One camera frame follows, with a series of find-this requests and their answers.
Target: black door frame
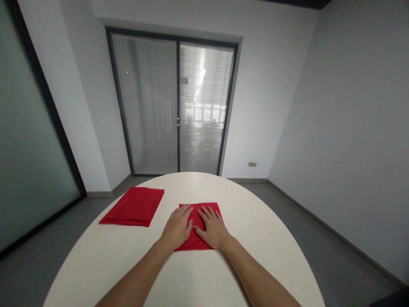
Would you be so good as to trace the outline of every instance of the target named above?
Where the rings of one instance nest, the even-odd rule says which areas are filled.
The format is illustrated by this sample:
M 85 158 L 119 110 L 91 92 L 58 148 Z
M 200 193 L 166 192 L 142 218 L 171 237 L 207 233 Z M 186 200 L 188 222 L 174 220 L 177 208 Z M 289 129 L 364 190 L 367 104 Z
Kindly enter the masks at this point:
M 18 248 L 21 244 L 25 243 L 28 239 L 30 239 L 32 236 L 34 236 L 39 231 L 44 229 L 52 221 L 56 220 L 58 217 L 63 215 L 65 212 L 70 210 L 73 206 L 75 206 L 77 203 L 79 203 L 82 199 L 86 197 L 86 190 L 85 190 L 84 183 L 82 181 L 80 172 L 78 170 L 77 163 L 75 162 L 74 155 L 72 154 L 72 150 L 68 143 L 68 139 L 65 134 L 60 117 L 58 116 L 57 108 L 55 107 L 54 100 L 51 96 L 51 92 L 48 87 L 43 70 L 41 68 L 40 62 L 38 60 L 37 54 L 35 53 L 35 49 L 31 41 L 26 23 L 24 22 L 23 14 L 21 13 L 20 6 L 18 5 L 17 0 L 6 0 L 5 2 L 6 2 L 6 7 L 12 18 L 13 26 L 15 27 L 18 33 L 24 53 L 29 61 L 30 68 L 33 71 L 33 75 L 35 77 L 35 81 L 43 97 L 44 103 L 47 108 L 47 112 L 50 116 L 55 132 L 57 133 L 58 140 L 63 149 L 65 158 L 68 162 L 68 165 L 74 177 L 75 183 L 80 191 L 80 196 L 77 199 L 73 200 L 68 205 L 66 205 L 65 207 L 63 207 L 58 212 L 54 213 L 52 216 L 50 216 L 47 220 L 42 222 L 40 225 L 36 226 L 32 230 L 30 230 L 28 233 L 23 235 L 21 238 L 17 239 L 15 242 L 10 244 L 8 247 L 0 251 L 0 260 L 5 258 L 8 254 L 10 254 L 16 248 Z
M 219 163 L 217 165 L 217 175 L 219 176 L 220 175 L 220 165 L 222 163 L 222 155 L 223 155 L 223 149 L 224 149 L 223 147 L 225 143 L 228 114 L 230 111 L 231 91 L 233 88 L 233 78 L 234 78 L 234 72 L 236 68 L 237 50 L 239 48 L 239 44 L 238 43 L 228 43 L 228 42 L 223 42 L 223 41 L 213 41 L 213 40 L 201 39 L 201 38 L 193 38 L 193 37 L 188 37 L 188 36 L 168 35 L 168 34 L 113 28 L 113 27 L 105 27 L 105 31 L 107 33 L 109 56 L 111 58 L 112 72 L 114 76 L 116 95 L 118 98 L 119 111 L 121 114 L 122 128 L 124 130 L 125 144 L 126 144 L 127 153 L 128 153 L 128 160 L 129 160 L 129 165 L 131 168 L 131 173 L 133 176 L 161 176 L 163 174 L 149 174 L 149 175 L 135 174 L 135 168 L 132 162 L 130 142 L 129 142 L 129 136 L 128 136 L 128 131 L 127 131 L 126 119 L 125 119 L 125 109 L 124 109 L 124 104 L 122 101 L 121 87 L 119 84 L 118 68 L 116 66 L 114 47 L 112 44 L 112 34 L 121 34 L 121 35 L 133 36 L 133 37 L 156 38 L 156 39 L 163 39 L 167 41 L 176 42 L 176 57 L 177 57 L 176 59 L 177 68 L 176 69 L 177 69 L 177 96 L 178 96 L 177 97 L 177 104 L 178 104 L 177 105 L 177 109 L 178 109 L 177 117 L 178 118 L 180 118 L 180 43 L 181 42 L 182 43 L 195 43 L 198 45 L 227 47 L 227 48 L 234 49 L 233 63 L 232 63 L 231 73 L 230 73 L 230 83 L 229 83 L 228 96 L 227 96 L 227 101 L 226 101 L 225 122 L 224 122 L 224 127 L 223 127 L 223 132 L 222 132 L 222 143 L 220 145 Z M 178 131 L 178 172 L 180 172 L 180 125 L 179 125 L 179 120 L 177 120 L 177 124 L 178 124 L 177 126 L 178 127 L 177 128 L 177 131 Z

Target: hand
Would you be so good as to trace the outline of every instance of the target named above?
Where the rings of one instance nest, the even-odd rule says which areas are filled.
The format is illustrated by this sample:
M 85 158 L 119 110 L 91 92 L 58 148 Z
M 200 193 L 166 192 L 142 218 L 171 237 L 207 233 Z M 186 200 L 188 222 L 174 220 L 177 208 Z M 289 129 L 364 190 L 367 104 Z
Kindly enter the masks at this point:
M 158 242 L 162 243 L 172 252 L 180 247 L 187 240 L 192 230 L 193 220 L 187 223 L 192 210 L 193 207 L 190 205 L 176 208 L 170 215 Z
M 205 223 L 206 231 L 201 230 L 197 225 L 193 226 L 193 229 L 211 247 L 223 250 L 224 244 L 233 237 L 230 235 L 222 217 L 217 211 L 214 212 L 211 207 L 207 210 L 204 206 L 202 210 L 203 212 L 200 210 L 197 212 Z

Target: forearm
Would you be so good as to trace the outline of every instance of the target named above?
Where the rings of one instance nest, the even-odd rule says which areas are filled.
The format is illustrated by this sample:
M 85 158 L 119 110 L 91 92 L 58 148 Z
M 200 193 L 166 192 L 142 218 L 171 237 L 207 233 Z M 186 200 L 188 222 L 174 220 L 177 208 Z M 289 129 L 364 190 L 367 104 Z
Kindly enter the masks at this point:
M 299 307 L 293 296 L 231 237 L 221 250 L 231 262 L 254 307 Z
M 139 307 L 173 250 L 155 242 L 146 255 L 100 300 L 96 307 Z

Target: red cloth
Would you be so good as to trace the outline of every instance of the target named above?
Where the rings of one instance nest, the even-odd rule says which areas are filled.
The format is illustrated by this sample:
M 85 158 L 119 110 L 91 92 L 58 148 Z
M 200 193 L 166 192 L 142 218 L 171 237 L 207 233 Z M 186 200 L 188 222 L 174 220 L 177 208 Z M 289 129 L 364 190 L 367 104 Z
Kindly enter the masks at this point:
M 188 221 L 193 220 L 193 225 L 199 226 L 201 230 L 205 230 L 205 224 L 200 217 L 199 213 L 197 213 L 197 210 L 200 209 L 202 210 L 202 206 L 204 206 L 207 210 L 209 210 L 209 206 L 213 209 L 214 212 L 218 211 L 220 216 L 222 216 L 219 205 L 217 203 L 199 203 L 199 204 L 192 204 L 193 211 L 189 216 Z M 175 249 L 176 251 L 181 251 L 181 250 L 204 250 L 204 249 L 213 249 L 213 247 L 210 247 L 206 242 L 203 241 L 201 237 L 199 237 L 195 231 L 192 229 L 190 232 L 190 236 L 188 240 L 182 244 L 178 249 Z
M 149 227 L 164 193 L 160 189 L 130 188 L 99 223 Z

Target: sliding glass door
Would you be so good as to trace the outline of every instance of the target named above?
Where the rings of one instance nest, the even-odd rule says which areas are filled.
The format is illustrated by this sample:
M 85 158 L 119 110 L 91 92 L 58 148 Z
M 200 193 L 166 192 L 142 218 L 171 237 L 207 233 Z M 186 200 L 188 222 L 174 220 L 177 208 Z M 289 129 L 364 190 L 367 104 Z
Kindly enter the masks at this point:
M 219 173 L 233 55 L 180 45 L 180 171 Z
M 107 28 L 135 175 L 219 174 L 237 44 Z
M 178 171 L 176 42 L 112 35 L 130 165 L 137 174 Z

